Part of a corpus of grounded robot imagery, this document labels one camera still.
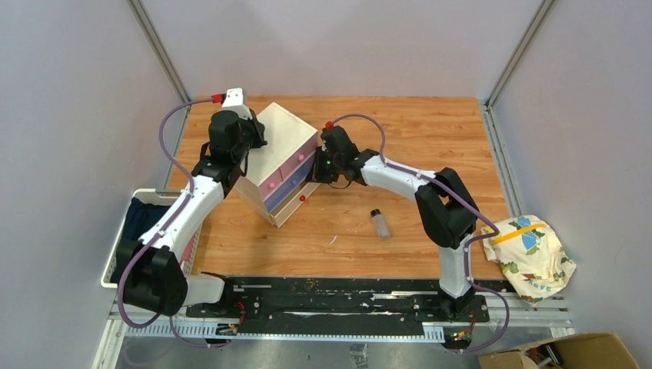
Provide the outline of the pink drawer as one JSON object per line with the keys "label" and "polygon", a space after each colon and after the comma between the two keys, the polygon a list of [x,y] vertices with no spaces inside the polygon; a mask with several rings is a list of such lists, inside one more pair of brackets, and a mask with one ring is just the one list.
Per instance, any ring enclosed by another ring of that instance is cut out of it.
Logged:
{"label": "pink drawer", "polygon": [[258,191],[262,200],[266,200],[283,182],[282,173],[276,169],[271,175],[262,181]]}
{"label": "pink drawer", "polygon": [[318,146],[318,136],[313,134],[302,146],[297,149],[280,167],[281,177],[288,178],[297,168],[310,157]]}

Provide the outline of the white mini drawer cabinet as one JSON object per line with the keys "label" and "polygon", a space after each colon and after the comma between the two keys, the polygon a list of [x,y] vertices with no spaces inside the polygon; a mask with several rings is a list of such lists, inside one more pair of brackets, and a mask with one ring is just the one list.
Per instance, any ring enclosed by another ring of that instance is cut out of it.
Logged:
{"label": "white mini drawer cabinet", "polygon": [[271,103],[260,114],[258,120],[265,126],[265,139],[268,144],[253,149],[248,156],[248,172],[238,179],[234,187],[237,196],[251,206],[260,216],[271,224],[268,211],[258,191],[264,179],[299,149],[313,134],[316,128],[292,114],[276,102]]}

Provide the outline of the purple drawer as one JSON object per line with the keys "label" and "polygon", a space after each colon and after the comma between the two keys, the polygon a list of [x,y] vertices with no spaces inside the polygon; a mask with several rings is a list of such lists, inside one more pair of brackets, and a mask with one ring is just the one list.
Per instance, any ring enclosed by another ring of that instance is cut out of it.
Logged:
{"label": "purple drawer", "polygon": [[272,212],[301,182],[306,180],[312,169],[314,156],[315,154],[310,155],[307,161],[294,170],[264,201],[268,211]]}

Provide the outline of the cream bottom drawer red knob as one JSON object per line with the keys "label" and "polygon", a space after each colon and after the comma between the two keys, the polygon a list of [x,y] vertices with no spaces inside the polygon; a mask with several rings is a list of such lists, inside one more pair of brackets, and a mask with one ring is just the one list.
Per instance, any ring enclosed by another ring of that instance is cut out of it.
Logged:
{"label": "cream bottom drawer red knob", "polygon": [[319,186],[316,182],[301,182],[270,212],[271,224],[280,228]]}

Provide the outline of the small clear bottle black cap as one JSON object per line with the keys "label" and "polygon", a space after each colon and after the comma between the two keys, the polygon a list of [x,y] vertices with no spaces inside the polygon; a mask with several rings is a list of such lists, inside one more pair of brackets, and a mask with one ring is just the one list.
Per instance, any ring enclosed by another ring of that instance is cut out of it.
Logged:
{"label": "small clear bottle black cap", "polygon": [[381,211],[379,209],[374,209],[370,212],[370,216],[378,238],[380,240],[389,239],[391,237],[391,232]]}

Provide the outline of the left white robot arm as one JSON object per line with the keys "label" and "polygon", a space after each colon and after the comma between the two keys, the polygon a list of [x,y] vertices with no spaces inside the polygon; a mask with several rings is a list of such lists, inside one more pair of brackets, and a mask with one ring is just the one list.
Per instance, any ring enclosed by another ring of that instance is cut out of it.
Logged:
{"label": "left white robot arm", "polygon": [[216,317],[235,309],[235,296],[216,274],[187,276],[181,258],[190,239],[247,173],[250,150],[266,145],[264,125],[248,107],[223,108],[211,116],[209,140],[188,172],[188,185],[160,221],[136,241],[116,250],[118,310],[126,319],[132,305],[155,316],[173,316],[183,306],[205,303]]}

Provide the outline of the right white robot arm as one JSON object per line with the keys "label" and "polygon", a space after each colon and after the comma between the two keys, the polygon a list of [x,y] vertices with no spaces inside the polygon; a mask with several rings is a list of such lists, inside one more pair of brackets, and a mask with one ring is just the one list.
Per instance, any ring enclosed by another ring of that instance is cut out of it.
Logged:
{"label": "right white robot arm", "polygon": [[342,127],[324,128],[321,139],[313,182],[331,184],[343,176],[350,183],[382,188],[416,203],[424,231],[438,247],[440,313],[449,321],[460,320],[474,296],[463,243],[475,232],[477,205],[457,172],[421,171],[378,151],[359,151]]}

